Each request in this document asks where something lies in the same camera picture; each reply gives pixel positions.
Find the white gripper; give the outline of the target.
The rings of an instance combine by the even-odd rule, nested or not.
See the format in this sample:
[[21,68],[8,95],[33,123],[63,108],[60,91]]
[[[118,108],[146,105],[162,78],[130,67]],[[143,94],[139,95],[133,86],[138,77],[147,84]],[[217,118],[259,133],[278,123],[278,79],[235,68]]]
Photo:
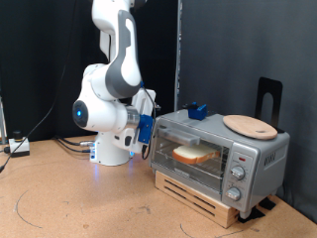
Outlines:
[[120,149],[139,154],[151,139],[153,110],[160,111],[155,103],[156,93],[140,88],[132,98],[131,105],[121,105],[119,127],[112,132],[112,143]]

